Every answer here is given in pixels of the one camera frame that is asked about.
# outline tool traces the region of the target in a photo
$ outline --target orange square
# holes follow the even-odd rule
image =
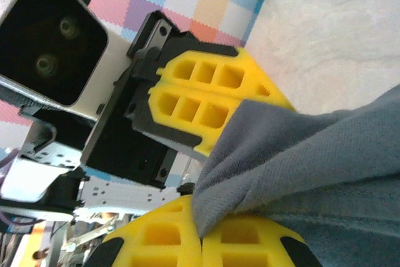
[[[199,0],[193,19],[212,28],[219,28],[228,3],[229,0]]]
[[[210,28],[209,26],[195,20],[190,24],[190,31],[196,38],[203,42],[213,42],[218,33],[217,29]]]

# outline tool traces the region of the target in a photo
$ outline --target gray towel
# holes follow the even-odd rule
[[[203,237],[227,214],[262,213],[318,245],[321,257],[329,239],[316,242],[310,224],[400,237],[398,173],[400,86],[359,109],[319,116],[243,101],[202,170],[194,220]],[[329,258],[327,266],[347,266]]]

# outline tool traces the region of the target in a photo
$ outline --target gray cloth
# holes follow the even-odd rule
[[[400,266],[365,262],[371,247],[360,246],[365,257],[327,251],[350,241],[357,248],[354,233],[375,234],[377,252],[385,237],[400,249],[398,173],[400,86],[359,109],[319,116],[243,101],[197,182],[194,220],[203,237],[227,214],[253,211],[297,230],[324,266]]]

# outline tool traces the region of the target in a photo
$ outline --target colorful checkered mat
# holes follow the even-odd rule
[[[162,10],[178,27],[207,42],[243,46],[263,2],[259,0],[92,0],[89,8],[110,30],[132,41],[147,13]],[[30,121],[0,101],[0,147],[18,147]]]

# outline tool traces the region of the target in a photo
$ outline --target white floor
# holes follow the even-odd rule
[[[400,0],[265,1],[246,48],[299,111],[358,107],[400,83]]]

